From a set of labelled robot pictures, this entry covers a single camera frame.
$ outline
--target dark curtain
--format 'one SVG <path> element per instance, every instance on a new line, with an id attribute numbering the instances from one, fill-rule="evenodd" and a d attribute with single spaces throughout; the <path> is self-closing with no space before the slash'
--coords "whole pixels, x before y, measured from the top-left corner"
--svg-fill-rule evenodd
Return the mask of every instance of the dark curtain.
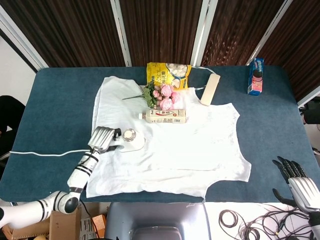
<path id="1" fill-rule="evenodd" d="M 124 66 L 109 0 L 0 0 L 50 67 Z"/>
<path id="2" fill-rule="evenodd" d="M 202 0 L 120 0 L 133 66 L 190 64 Z"/>
<path id="3" fill-rule="evenodd" d="M 294 0 L 259 56 L 286 70 L 297 101 L 320 86 L 320 1 Z"/>
<path id="4" fill-rule="evenodd" d="M 219 0 L 201 65 L 245 65 L 283 1 Z"/>

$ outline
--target table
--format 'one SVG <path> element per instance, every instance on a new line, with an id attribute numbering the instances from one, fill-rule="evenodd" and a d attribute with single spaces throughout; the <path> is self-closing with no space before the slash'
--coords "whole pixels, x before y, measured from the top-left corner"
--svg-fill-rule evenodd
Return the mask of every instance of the table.
<path id="1" fill-rule="evenodd" d="M 241 152 L 252 164 L 249 182 L 220 181 L 208 188 L 207 202 L 275 202 L 272 188 L 291 194 L 272 159 L 295 160 L 320 186 L 320 169 L 300 119 L 285 71 L 265 66 L 263 92 L 247 95 L 248 66 L 210 67 L 221 76 L 212 104 L 232 103 L 240 117 L 236 131 Z M 202 87 L 210 72 L 192 69 L 188 84 Z M 145 67 L 45 68 L 36 74 L 13 146 L 18 152 L 58 154 L 86 149 L 91 136 L 95 96 L 104 77 L 146 84 Z M 199 98 L 203 90 L 196 91 Z M 0 182 L 0 198 L 29 202 L 54 191 L 68 191 L 67 180 L 82 153 L 63 157 L 13 154 Z M 164 192 L 121 193 L 86 202 L 202 202 L 201 197 Z"/>

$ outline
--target white t-shirt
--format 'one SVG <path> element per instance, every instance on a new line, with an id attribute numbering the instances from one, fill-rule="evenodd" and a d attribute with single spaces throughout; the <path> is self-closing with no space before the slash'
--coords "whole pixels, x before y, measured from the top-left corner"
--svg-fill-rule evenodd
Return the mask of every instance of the white t-shirt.
<path id="1" fill-rule="evenodd" d="M 97 126 L 134 129 L 146 141 L 141 150 L 100 156 L 88 182 L 88 198 L 141 191 L 205 197 L 220 180 L 249 180 L 251 164 L 242 156 L 234 106 L 204 106 L 194 88 L 179 91 L 185 124 L 148 123 L 138 119 L 148 109 L 134 80 L 106 77 L 95 98 L 92 131 Z"/>

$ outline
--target robotic hand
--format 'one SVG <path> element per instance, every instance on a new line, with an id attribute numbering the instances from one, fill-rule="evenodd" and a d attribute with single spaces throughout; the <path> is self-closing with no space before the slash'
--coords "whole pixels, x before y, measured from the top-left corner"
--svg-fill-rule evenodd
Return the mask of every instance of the robotic hand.
<path id="1" fill-rule="evenodd" d="M 291 190 L 293 200 L 283 198 L 277 189 L 273 188 L 273 194 L 283 204 L 298 207 L 308 214 L 309 225 L 316 239 L 320 240 L 320 192 L 314 181 L 307 177 L 302 167 L 295 161 L 289 161 L 280 156 L 272 162 L 279 168 L 285 182 Z"/>
<path id="2" fill-rule="evenodd" d="M 88 143 L 90 151 L 86 152 L 73 170 L 67 181 L 69 193 L 56 191 L 48 197 L 19 206 L 0 207 L 0 228 L 9 224 L 19 229 L 47 219 L 52 210 L 64 214 L 72 213 L 78 206 L 80 195 L 84 190 L 93 170 L 100 160 L 100 154 L 119 149 L 129 152 L 141 149 L 145 138 L 128 129 L 121 136 L 119 128 L 98 126 Z"/>

